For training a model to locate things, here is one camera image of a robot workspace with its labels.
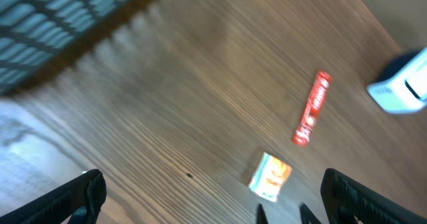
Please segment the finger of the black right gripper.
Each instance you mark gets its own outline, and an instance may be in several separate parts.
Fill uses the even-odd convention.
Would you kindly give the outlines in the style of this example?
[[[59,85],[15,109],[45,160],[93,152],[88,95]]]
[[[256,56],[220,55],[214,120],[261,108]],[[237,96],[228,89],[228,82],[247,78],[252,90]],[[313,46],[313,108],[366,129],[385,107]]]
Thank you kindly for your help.
[[[300,217],[302,224],[321,224],[305,203],[300,205]]]
[[[256,224],[268,224],[268,219],[262,204],[259,204],[256,209]]]

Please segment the red coffee stick sachet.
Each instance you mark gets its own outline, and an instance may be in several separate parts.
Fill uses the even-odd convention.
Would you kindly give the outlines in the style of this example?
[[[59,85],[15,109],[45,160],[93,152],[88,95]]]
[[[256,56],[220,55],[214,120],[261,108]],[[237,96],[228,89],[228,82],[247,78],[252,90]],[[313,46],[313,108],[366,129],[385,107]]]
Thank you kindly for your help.
[[[293,136],[295,144],[305,147],[310,142],[312,131],[317,123],[321,108],[326,101],[331,81],[332,77],[325,71],[317,72],[300,124]]]

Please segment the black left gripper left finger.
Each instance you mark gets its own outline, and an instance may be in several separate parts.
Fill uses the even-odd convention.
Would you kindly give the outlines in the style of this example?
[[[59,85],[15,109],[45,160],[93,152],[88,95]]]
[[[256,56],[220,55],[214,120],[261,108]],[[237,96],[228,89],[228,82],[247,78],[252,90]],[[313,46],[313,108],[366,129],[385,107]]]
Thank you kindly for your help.
[[[2,223],[94,224],[105,203],[107,189],[103,173],[92,169],[1,217]]]

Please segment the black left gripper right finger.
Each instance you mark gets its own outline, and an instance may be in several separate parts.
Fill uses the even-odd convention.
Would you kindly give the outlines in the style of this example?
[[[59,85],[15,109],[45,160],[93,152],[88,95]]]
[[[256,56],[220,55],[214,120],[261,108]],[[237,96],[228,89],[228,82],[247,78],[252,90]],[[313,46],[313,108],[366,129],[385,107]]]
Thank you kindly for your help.
[[[333,168],[326,169],[320,192],[330,223],[426,224],[426,218]]]

